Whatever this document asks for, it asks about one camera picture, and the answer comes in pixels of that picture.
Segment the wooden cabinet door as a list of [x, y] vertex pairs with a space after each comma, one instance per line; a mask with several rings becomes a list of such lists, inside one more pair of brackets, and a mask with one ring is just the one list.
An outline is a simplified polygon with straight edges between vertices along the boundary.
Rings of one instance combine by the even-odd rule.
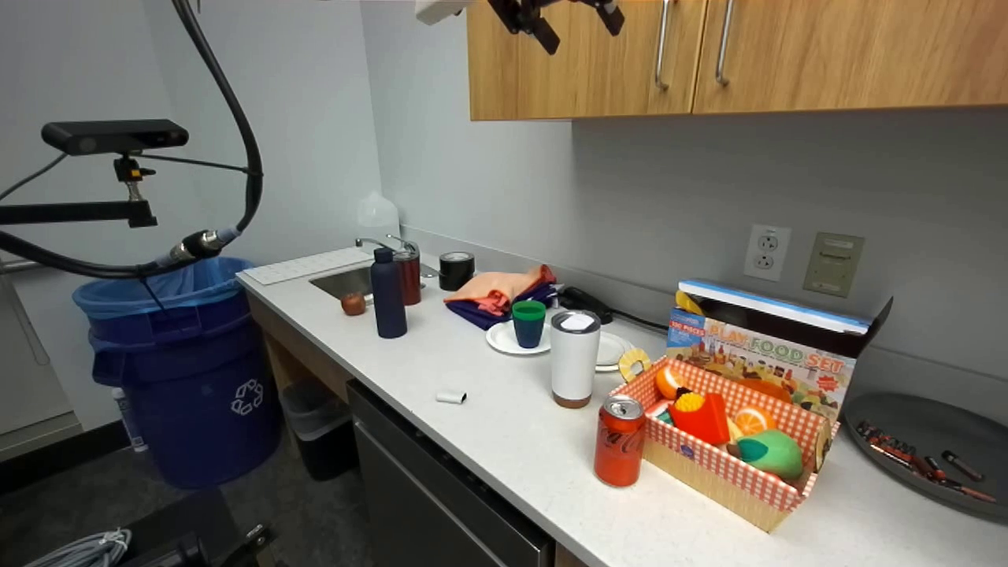
[[706, 0], [675, 0], [668, 28], [668, 92], [659, 92], [656, 31], [663, 0], [616, 0], [623, 31], [574, 0], [551, 0], [542, 17], [562, 38], [545, 55], [531, 35], [511, 35], [488, 0], [466, 10], [474, 121], [608, 121], [675, 116], [693, 108], [693, 68], [706, 28]]
[[697, 114], [944, 112], [1008, 103], [1008, 0], [737, 0], [732, 85], [710, 0]]

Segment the clear soap bottle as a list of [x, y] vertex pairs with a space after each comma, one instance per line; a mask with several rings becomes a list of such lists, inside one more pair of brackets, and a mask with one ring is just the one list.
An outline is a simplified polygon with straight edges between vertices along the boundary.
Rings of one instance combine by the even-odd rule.
[[374, 239], [400, 239], [402, 217], [400, 209], [382, 192], [368, 192], [360, 206], [360, 227]]

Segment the chrome faucet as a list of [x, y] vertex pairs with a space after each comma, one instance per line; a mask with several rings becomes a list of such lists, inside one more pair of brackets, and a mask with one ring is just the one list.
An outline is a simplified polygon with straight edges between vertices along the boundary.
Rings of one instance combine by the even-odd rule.
[[407, 249], [398, 239], [360, 238], [354, 247], [388, 249], [394, 260], [407, 260]]

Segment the dark red bottle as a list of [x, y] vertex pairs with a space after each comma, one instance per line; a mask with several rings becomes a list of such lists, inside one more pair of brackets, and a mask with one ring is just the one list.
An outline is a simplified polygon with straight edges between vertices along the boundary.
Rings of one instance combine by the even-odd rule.
[[400, 276], [402, 276], [402, 306], [417, 306], [423, 301], [423, 265], [418, 249], [407, 242], [398, 253]]

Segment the orange and navy cloths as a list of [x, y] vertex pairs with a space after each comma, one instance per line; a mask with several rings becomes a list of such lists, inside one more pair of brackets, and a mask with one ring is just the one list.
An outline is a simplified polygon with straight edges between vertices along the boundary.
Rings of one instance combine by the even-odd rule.
[[545, 301], [551, 292], [553, 271], [537, 265], [531, 271], [479, 271], [459, 291], [443, 295], [443, 306], [463, 323], [488, 332], [511, 317], [516, 301]]

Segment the navy blue water bottle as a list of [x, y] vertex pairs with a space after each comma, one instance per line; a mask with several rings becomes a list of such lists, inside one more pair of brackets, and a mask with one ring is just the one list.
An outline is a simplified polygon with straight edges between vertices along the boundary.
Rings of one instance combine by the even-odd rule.
[[402, 280], [392, 249], [374, 253], [373, 265], [374, 324], [382, 336], [407, 335]]

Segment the green and navy cup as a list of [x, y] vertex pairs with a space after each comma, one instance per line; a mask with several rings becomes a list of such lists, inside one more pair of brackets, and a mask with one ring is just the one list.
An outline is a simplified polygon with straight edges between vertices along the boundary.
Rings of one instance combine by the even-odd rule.
[[515, 335], [523, 351], [542, 343], [545, 306], [537, 301], [523, 301], [511, 310]]

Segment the stainless steel sink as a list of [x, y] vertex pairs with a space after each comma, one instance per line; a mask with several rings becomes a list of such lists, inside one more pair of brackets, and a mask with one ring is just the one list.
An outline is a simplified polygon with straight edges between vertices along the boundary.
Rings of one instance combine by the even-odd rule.
[[344, 295], [368, 295], [373, 292], [373, 271], [368, 268], [350, 268], [313, 276], [313, 288], [321, 292], [344, 301]]

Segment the small white plate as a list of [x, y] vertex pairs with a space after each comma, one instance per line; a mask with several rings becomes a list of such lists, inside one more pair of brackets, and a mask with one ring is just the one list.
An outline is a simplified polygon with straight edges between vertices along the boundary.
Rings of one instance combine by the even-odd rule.
[[523, 348], [511, 323], [499, 323], [486, 332], [486, 343], [500, 357], [545, 357], [551, 351], [551, 335], [542, 335], [537, 348]]

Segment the white tumbler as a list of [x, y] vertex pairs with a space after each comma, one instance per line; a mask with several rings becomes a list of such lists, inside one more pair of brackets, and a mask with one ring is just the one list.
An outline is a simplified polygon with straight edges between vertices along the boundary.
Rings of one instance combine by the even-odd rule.
[[592, 313], [559, 313], [551, 317], [551, 398], [562, 408], [592, 399], [601, 317]]

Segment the small black trash bin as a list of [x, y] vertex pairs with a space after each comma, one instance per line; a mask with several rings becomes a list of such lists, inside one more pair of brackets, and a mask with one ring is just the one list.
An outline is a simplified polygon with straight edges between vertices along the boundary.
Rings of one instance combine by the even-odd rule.
[[356, 465], [350, 408], [327, 389], [290, 383], [280, 390], [286, 427], [316, 481], [327, 481]]

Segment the checkered toy food box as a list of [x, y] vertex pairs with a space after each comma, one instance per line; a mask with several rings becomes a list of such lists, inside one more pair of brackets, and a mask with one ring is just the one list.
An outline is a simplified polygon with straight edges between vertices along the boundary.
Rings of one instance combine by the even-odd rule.
[[[644, 458], [650, 464], [717, 501], [762, 532], [775, 532], [814, 494], [839, 429], [836, 416], [820, 416], [796, 403], [775, 399], [679, 360], [652, 361], [637, 377], [616, 383], [616, 395], [634, 398], [647, 412]], [[671, 408], [679, 395], [725, 398], [725, 448], [706, 443], [671, 423]], [[770, 475], [732, 453], [741, 439], [767, 429], [778, 429], [800, 443], [804, 475], [796, 481]]]

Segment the blue recycling bin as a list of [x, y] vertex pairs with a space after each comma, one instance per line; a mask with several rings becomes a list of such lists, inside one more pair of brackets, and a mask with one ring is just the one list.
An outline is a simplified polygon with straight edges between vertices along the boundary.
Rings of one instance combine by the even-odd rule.
[[284, 412], [241, 274], [209, 260], [146, 280], [87, 280], [90, 377], [119, 389], [155, 469], [172, 488], [218, 488], [263, 465]]

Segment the dark round tray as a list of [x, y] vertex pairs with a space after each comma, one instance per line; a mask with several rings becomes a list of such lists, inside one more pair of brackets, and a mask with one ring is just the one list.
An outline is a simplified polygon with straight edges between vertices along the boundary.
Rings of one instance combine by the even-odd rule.
[[858, 395], [842, 427], [899, 486], [957, 514], [1008, 524], [1008, 427], [914, 395]]

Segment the white wall outlet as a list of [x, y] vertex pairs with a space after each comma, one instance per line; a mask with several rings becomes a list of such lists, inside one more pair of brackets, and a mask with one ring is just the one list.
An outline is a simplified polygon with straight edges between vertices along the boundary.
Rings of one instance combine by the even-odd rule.
[[753, 223], [749, 242], [746, 242], [746, 260], [743, 260], [743, 274], [762, 276], [762, 280], [778, 280], [783, 271], [783, 263], [789, 263], [789, 247], [790, 247], [789, 227]]

